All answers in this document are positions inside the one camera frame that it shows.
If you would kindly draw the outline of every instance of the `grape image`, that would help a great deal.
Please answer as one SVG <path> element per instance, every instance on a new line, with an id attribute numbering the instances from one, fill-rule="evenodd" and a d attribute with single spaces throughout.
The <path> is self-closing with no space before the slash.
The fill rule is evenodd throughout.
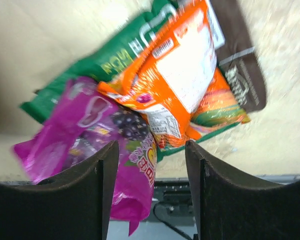
<path id="1" fill-rule="evenodd" d="M 145 104 L 145 103 L 150 102 L 152 99 L 153 98 L 149 93 L 144 93 L 144 94 L 141 94 L 140 96 L 138 96 L 136 101 L 141 104 Z"/>
<path id="2" fill-rule="evenodd" d="M 121 110 L 111 116 L 112 122 L 119 128 L 118 133 L 131 141 L 141 141 L 149 134 L 146 121 L 138 114 Z"/>

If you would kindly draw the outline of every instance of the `purple snack bag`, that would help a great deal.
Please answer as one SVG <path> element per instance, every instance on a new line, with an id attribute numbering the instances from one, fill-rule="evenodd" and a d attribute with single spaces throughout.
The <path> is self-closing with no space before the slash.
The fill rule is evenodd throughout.
<path id="1" fill-rule="evenodd" d="M 95 82 L 82 78 L 85 83 L 75 83 L 68 89 L 41 131 L 32 140 L 13 148 L 35 184 L 59 173 L 78 136 L 103 114 L 117 109 L 109 99 L 95 91 Z"/>
<path id="2" fill-rule="evenodd" d="M 67 86 L 42 130 L 13 150 L 32 181 L 38 183 L 117 140 L 119 165 L 110 216 L 129 221 L 131 235 L 151 210 L 155 140 L 138 113 L 96 92 L 93 79 L 80 77 Z"/>

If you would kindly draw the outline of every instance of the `dark brown bag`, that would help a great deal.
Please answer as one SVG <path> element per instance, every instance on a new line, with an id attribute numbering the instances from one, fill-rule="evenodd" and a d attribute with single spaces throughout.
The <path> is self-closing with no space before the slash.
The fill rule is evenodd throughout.
<path id="1" fill-rule="evenodd" d="M 190 0 L 178 0 L 179 6 Z M 266 106 L 265 80 L 237 0 L 206 0 L 213 42 L 228 84 L 247 113 Z"/>

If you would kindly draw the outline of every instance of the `beige floor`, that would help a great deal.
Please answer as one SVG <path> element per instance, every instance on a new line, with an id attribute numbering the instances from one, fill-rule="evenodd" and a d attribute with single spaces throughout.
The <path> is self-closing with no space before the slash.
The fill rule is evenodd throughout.
<path id="1" fill-rule="evenodd" d="M 300 173 L 300 0 L 240 3 L 265 75 L 268 105 L 251 115 L 251 123 L 202 145 L 251 174 Z M 9 147 L 39 127 L 17 105 L 149 5 L 149 0 L 0 1 L 0 180 L 25 178 Z M 159 178 L 185 176 L 183 152 L 157 169 Z"/>

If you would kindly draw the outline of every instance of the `orange snack bag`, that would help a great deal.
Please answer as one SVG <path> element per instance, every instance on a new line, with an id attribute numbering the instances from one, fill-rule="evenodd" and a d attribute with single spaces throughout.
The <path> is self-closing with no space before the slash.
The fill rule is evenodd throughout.
<path id="1" fill-rule="evenodd" d="M 207 16 L 206 2 L 192 1 L 123 73 L 98 85 L 100 93 L 142 114 L 161 149 L 201 137 L 189 125 L 217 65 Z"/>

